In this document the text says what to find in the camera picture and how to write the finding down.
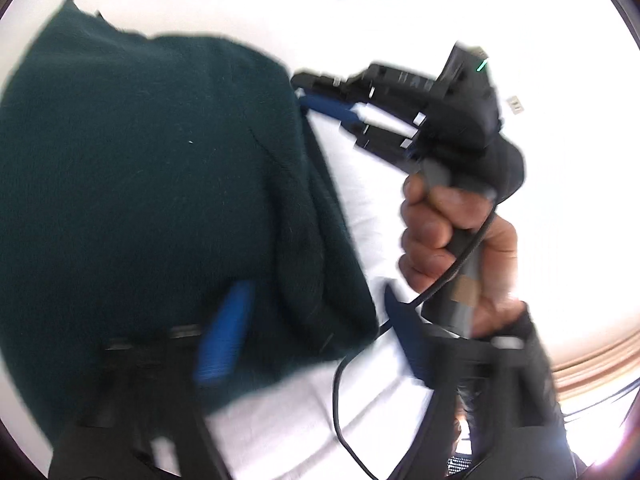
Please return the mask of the right forearm dark sleeve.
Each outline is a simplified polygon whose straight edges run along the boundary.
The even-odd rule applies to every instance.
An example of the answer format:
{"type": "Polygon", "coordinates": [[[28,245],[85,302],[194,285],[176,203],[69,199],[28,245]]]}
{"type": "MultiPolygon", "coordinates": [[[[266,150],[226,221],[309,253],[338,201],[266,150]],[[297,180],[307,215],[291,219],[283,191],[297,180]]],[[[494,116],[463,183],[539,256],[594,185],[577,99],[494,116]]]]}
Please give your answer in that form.
{"type": "Polygon", "coordinates": [[[564,416],[558,401],[550,360],[529,314],[528,305],[501,332],[524,342],[525,368],[518,380],[521,388],[521,421],[524,426],[553,426],[566,442],[564,416]]]}

